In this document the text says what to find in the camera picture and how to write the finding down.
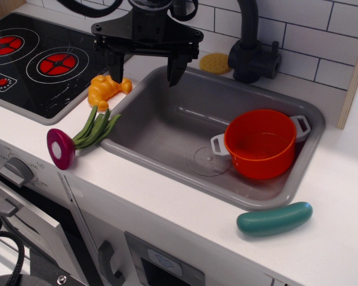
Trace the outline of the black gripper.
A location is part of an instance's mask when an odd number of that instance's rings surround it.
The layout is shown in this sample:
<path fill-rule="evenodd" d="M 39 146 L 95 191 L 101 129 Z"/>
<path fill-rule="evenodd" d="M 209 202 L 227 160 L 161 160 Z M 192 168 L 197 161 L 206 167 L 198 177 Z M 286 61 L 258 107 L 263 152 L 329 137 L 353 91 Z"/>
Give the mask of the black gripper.
<path fill-rule="evenodd" d="M 132 10 L 120 18 L 93 24 L 95 48 L 105 55 L 113 81 L 121 83 L 125 55 L 168 58 L 169 87 L 175 86 L 187 68 L 187 58 L 197 58 L 203 33 L 183 24 L 197 12 L 186 13 L 186 1 L 130 1 Z"/>

